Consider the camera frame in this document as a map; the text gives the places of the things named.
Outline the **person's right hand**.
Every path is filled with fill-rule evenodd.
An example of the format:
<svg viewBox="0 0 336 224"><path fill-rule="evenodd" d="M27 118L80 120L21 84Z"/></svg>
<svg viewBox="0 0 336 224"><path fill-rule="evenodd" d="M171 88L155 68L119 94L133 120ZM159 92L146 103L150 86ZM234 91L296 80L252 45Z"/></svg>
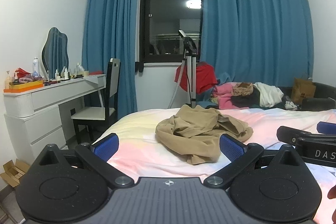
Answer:
<svg viewBox="0 0 336 224"><path fill-rule="evenodd" d="M336 185L333 186L333 187L329 190L329 192L328 192L328 194L327 194L327 197L328 197L328 199L330 199L330 200L336 198Z"/></svg>

